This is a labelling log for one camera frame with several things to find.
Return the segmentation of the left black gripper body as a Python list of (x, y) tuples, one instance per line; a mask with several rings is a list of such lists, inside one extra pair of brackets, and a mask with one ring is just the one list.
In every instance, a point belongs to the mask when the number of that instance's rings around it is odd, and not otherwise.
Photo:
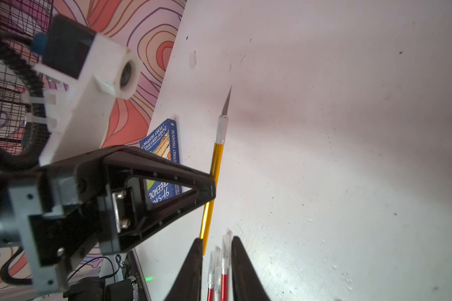
[(5, 264), (3, 280), (32, 285), (40, 294), (69, 289), (73, 269), (99, 243), (74, 233), (65, 224), (67, 213), (53, 195), (52, 166), (0, 174), (0, 248), (20, 247), (31, 269), (31, 280), (17, 280)]

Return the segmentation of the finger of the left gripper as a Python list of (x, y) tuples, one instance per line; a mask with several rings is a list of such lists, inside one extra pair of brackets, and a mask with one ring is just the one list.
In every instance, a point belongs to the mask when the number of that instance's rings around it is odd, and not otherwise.
[(209, 174), (126, 146), (53, 163), (52, 191), (68, 211), (65, 224), (103, 254), (136, 247), (216, 197)]

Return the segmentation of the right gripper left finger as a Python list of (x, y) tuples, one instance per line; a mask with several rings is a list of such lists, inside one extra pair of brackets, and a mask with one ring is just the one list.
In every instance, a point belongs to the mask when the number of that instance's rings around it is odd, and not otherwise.
[(203, 242), (196, 238), (165, 301), (201, 300)]

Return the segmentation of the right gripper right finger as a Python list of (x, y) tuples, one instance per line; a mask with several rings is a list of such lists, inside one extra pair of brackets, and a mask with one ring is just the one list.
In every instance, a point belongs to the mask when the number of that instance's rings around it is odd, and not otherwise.
[(232, 292), (236, 301), (270, 301), (246, 249), (237, 236), (231, 246)]

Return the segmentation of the yellow carving knife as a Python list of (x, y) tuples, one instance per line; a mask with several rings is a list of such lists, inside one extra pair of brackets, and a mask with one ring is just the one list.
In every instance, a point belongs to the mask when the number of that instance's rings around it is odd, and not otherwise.
[[(221, 167), (221, 163), (222, 163), (223, 148), (224, 148), (225, 139), (226, 139), (226, 135), (227, 135), (227, 128), (228, 128), (228, 123), (229, 123), (229, 118), (227, 116), (227, 113), (228, 113), (229, 103), (230, 103), (230, 99), (231, 99), (231, 92), (232, 92), (232, 87), (230, 87), (230, 89), (229, 89), (226, 101), (223, 105), (222, 113), (221, 113), (220, 117), (218, 118), (215, 144), (214, 144), (213, 155), (212, 155), (212, 163), (211, 163), (211, 168), (210, 168), (210, 176), (215, 181), (215, 184), (218, 184), (220, 167)], [(201, 229), (200, 229), (200, 239), (202, 239), (202, 247), (203, 247), (202, 255), (205, 255), (206, 251), (207, 251), (208, 236), (209, 236), (209, 232), (210, 232), (210, 226), (212, 223), (213, 207), (214, 207), (214, 200), (208, 202), (204, 206), (204, 210), (203, 210), (202, 224), (201, 224)]]

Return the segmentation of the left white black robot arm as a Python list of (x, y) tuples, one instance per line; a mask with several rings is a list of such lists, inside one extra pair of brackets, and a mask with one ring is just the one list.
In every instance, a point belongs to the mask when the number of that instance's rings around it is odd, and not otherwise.
[(0, 248), (24, 249), (36, 292), (64, 292), (93, 247), (128, 252), (215, 196), (207, 173), (137, 147), (98, 149), (0, 174)]

